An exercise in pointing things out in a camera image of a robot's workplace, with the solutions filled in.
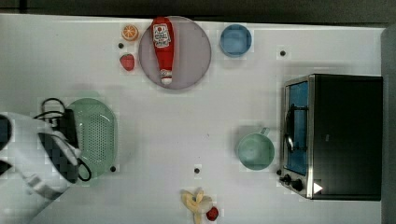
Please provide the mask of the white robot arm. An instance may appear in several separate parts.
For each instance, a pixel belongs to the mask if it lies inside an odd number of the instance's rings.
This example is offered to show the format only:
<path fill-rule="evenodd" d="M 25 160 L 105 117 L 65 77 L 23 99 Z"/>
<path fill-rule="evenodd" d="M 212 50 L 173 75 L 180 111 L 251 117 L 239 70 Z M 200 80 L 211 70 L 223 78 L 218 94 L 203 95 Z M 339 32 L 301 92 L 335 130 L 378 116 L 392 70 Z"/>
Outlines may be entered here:
<path fill-rule="evenodd" d="M 78 181 L 78 144 L 40 119 L 1 114 L 1 224 L 28 224 Z"/>

